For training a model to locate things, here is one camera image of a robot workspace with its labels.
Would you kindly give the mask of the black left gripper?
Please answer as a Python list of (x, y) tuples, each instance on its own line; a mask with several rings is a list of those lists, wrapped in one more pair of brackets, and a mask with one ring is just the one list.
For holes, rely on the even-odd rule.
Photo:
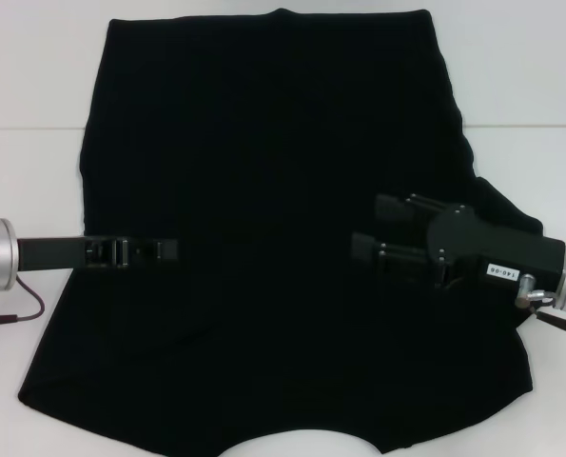
[(177, 240), (114, 238), (19, 238), (18, 270), (143, 268), (179, 262)]

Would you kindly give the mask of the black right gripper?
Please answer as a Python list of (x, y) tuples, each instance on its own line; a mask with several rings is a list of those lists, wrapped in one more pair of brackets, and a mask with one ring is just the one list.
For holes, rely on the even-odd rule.
[(353, 233), (350, 259), (354, 272), (386, 277), (436, 277), (482, 280), (502, 288), (518, 288), (530, 274), (536, 284), (556, 289), (562, 276), (565, 244), (542, 235), (493, 225), (470, 207), (452, 205), (412, 193), (407, 197), (376, 196), (380, 223), (428, 225), (426, 247), (384, 243)]

